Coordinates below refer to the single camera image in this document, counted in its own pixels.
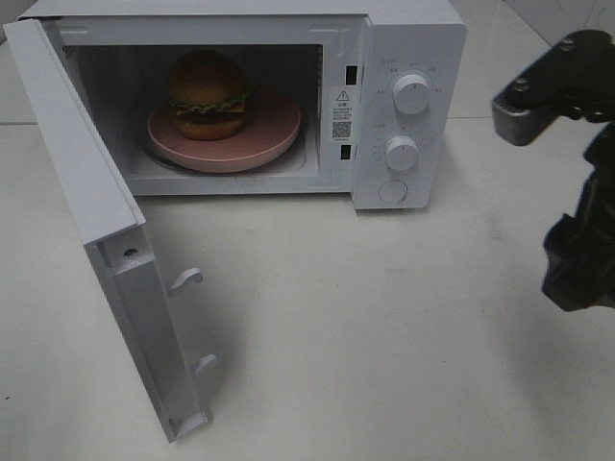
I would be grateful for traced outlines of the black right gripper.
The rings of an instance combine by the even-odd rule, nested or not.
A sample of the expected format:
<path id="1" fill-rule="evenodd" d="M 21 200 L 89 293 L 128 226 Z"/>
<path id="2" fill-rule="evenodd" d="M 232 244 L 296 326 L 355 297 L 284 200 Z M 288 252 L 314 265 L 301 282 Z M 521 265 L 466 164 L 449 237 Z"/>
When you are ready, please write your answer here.
<path id="1" fill-rule="evenodd" d="M 583 155 L 593 166 L 576 213 L 565 214 L 544 240 L 543 293 L 566 312 L 614 306 L 614 124 Z"/>

